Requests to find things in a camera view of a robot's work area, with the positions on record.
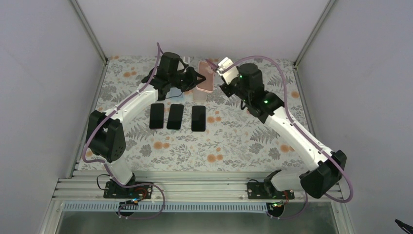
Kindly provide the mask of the pink phone case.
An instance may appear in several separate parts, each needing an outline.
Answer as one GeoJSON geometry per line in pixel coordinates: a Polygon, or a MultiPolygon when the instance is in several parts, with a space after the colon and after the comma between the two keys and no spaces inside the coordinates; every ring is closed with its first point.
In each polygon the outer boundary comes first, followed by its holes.
{"type": "Polygon", "coordinates": [[[212,93],[214,90],[214,71],[207,62],[200,61],[198,63],[198,73],[206,78],[205,81],[199,83],[196,88],[200,91],[212,93]]]}

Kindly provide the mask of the beige phone case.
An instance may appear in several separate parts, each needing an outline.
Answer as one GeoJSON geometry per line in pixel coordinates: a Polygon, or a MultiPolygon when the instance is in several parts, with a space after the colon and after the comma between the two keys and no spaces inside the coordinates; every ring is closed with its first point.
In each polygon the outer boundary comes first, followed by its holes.
{"type": "Polygon", "coordinates": [[[207,101],[207,92],[199,90],[197,88],[193,89],[193,101],[196,103],[204,103],[207,101]]]}

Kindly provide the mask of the light blue phone case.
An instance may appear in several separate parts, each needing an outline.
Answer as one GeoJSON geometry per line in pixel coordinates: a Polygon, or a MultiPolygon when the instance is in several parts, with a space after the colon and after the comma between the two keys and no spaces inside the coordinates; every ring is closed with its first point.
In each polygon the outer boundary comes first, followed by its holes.
{"type": "Polygon", "coordinates": [[[181,100],[184,99],[184,93],[180,89],[172,87],[167,93],[166,99],[181,100]]]}

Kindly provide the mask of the black smartphone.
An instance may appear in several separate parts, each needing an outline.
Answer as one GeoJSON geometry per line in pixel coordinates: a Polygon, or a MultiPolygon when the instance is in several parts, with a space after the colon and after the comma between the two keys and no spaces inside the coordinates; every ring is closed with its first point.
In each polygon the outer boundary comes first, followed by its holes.
{"type": "Polygon", "coordinates": [[[172,104],[169,110],[169,116],[167,121],[167,129],[180,130],[182,125],[182,118],[184,112],[184,105],[172,104]]]}
{"type": "Polygon", "coordinates": [[[212,70],[217,70],[219,68],[217,64],[213,63],[209,59],[206,59],[206,63],[211,67],[212,70]]]}
{"type": "Polygon", "coordinates": [[[192,107],[191,130],[193,132],[204,132],[206,130],[206,107],[196,105],[192,107]]]}
{"type": "Polygon", "coordinates": [[[164,127],[164,104],[155,103],[150,106],[150,129],[162,129],[164,127]]]}

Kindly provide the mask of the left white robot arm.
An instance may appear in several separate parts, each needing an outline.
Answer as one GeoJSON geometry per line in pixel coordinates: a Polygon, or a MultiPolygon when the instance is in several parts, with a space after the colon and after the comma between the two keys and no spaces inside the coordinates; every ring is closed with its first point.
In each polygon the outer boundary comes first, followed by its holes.
{"type": "Polygon", "coordinates": [[[186,92],[204,82],[205,76],[183,61],[175,53],[165,52],[157,56],[155,66],[144,77],[138,88],[114,107],[100,112],[93,111],[88,120],[87,140],[82,152],[85,163],[87,150],[97,155],[96,162],[103,163],[123,197],[135,192],[134,174],[122,155],[126,149],[124,124],[159,100],[165,100],[172,87],[186,92]]]}

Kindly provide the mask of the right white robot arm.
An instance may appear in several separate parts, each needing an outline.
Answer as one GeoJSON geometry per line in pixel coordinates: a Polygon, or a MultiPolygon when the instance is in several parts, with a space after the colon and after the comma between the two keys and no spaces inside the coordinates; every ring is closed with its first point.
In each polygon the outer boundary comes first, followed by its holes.
{"type": "Polygon", "coordinates": [[[257,65],[234,66],[226,58],[216,72],[224,81],[221,90],[241,99],[241,108],[273,129],[297,152],[305,168],[295,172],[276,170],[266,179],[264,193],[276,198],[287,190],[303,189],[313,198],[321,198],[343,177],[346,154],[334,152],[310,134],[289,112],[286,103],[265,89],[263,74],[257,65]]]}

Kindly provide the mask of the floral patterned table mat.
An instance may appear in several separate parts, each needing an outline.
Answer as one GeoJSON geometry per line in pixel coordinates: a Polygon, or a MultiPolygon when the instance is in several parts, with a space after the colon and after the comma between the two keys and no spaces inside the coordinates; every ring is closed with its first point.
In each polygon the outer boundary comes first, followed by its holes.
{"type": "MultiPolygon", "coordinates": [[[[137,89],[150,72],[155,58],[115,56],[109,61],[96,109],[106,111],[137,89]]],[[[303,104],[294,76],[293,62],[275,59],[285,75],[290,113],[308,129],[303,104]]],[[[282,78],[275,66],[262,59],[249,60],[263,72],[265,89],[283,98],[282,78]]],[[[246,109],[240,109],[238,97],[227,97],[220,89],[222,80],[215,75],[214,90],[207,101],[193,101],[193,90],[184,99],[166,99],[162,129],[150,129],[150,107],[124,124],[126,149],[123,157],[134,171],[272,172],[276,169],[302,169],[304,162],[295,150],[274,130],[262,124],[246,109]],[[184,105],[180,130],[166,127],[170,106],[184,105]],[[206,130],[191,130],[194,105],[206,107],[206,130]]]]}

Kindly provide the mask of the aluminium corner frame post right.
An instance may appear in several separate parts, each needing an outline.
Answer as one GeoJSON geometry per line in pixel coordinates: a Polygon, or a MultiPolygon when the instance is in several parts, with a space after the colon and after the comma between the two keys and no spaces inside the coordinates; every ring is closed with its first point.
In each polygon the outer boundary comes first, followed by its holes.
{"type": "Polygon", "coordinates": [[[300,50],[296,60],[294,61],[295,68],[298,68],[299,64],[303,60],[306,52],[308,51],[309,47],[311,46],[313,40],[317,36],[319,30],[323,26],[324,22],[326,21],[327,17],[330,14],[330,11],[333,9],[334,5],[336,4],[336,0],[329,0],[323,9],[320,17],[318,18],[315,26],[313,27],[312,31],[310,32],[307,40],[305,41],[302,49],[300,50]]]}

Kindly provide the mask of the aluminium corner frame post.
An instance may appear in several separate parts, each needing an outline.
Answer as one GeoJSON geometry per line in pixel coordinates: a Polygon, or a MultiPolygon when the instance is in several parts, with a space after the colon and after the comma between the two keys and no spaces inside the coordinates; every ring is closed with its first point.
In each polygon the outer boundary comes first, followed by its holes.
{"type": "Polygon", "coordinates": [[[327,17],[330,14],[330,11],[333,9],[334,5],[336,4],[336,0],[329,0],[323,9],[320,17],[318,18],[315,26],[313,27],[312,31],[310,32],[307,40],[305,41],[302,49],[300,50],[296,60],[294,61],[295,68],[298,68],[299,64],[303,60],[306,52],[308,51],[309,47],[311,46],[313,40],[317,36],[319,30],[323,26],[324,22],[326,21],[327,17]]]}
{"type": "Polygon", "coordinates": [[[88,35],[89,39],[91,40],[94,49],[96,50],[96,52],[98,53],[100,59],[102,60],[102,62],[104,64],[107,64],[108,58],[105,55],[103,48],[101,46],[101,44],[99,43],[97,36],[95,35],[91,25],[89,24],[87,17],[84,13],[84,11],[82,10],[79,2],[77,0],[69,0],[69,2],[71,3],[71,5],[73,6],[77,17],[79,18],[83,28],[86,30],[86,34],[88,35]]]}

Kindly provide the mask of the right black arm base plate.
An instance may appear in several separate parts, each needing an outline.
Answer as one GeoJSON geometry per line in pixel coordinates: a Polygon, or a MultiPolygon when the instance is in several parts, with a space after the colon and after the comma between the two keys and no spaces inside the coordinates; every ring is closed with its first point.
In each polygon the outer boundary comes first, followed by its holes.
{"type": "Polygon", "coordinates": [[[271,184],[271,182],[259,182],[255,179],[251,179],[246,184],[247,187],[247,196],[248,199],[251,200],[259,200],[259,199],[283,199],[283,200],[290,200],[294,199],[295,195],[292,190],[286,191],[278,191],[275,187],[271,184]]]}

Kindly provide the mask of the aluminium corner frame post left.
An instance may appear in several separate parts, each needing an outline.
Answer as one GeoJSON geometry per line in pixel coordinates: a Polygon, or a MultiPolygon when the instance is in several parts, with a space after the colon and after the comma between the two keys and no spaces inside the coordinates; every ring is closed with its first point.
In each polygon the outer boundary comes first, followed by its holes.
{"type": "Polygon", "coordinates": [[[83,28],[86,30],[86,34],[88,35],[89,39],[91,40],[94,49],[96,50],[96,52],[98,53],[100,59],[102,60],[102,62],[104,64],[107,64],[108,58],[105,55],[103,48],[101,46],[101,44],[99,43],[97,36],[95,35],[91,25],[89,24],[87,17],[84,13],[84,11],[82,10],[79,2],[77,0],[69,0],[69,2],[71,3],[71,5],[73,6],[77,17],[79,18],[83,28]]]}

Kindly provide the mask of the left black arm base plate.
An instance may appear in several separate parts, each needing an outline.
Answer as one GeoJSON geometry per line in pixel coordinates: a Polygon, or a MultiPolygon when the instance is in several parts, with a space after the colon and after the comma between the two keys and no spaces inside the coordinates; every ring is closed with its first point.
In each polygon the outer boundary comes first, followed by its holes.
{"type": "Polygon", "coordinates": [[[151,199],[152,185],[141,185],[133,188],[123,188],[114,181],[105,185],[103,197],[106,199],[151,199]]]}

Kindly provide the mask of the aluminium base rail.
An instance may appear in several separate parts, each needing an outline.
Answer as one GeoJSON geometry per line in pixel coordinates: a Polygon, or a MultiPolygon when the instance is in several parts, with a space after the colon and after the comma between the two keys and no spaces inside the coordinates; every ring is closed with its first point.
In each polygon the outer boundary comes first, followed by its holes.
{"type": "MultiPolygon", "coordinates": [[[[71,178],[59,179],[54,200],[103,200],[104,185],[109,179],[98,177],[101,171],[74,171],[71,178]]],[[[171,202],[241,202],[247,201],[247,182],[262,181],[267,172],[160,172],[136,171],[138,181],[149,181],[162,189],[171,202]]]]}

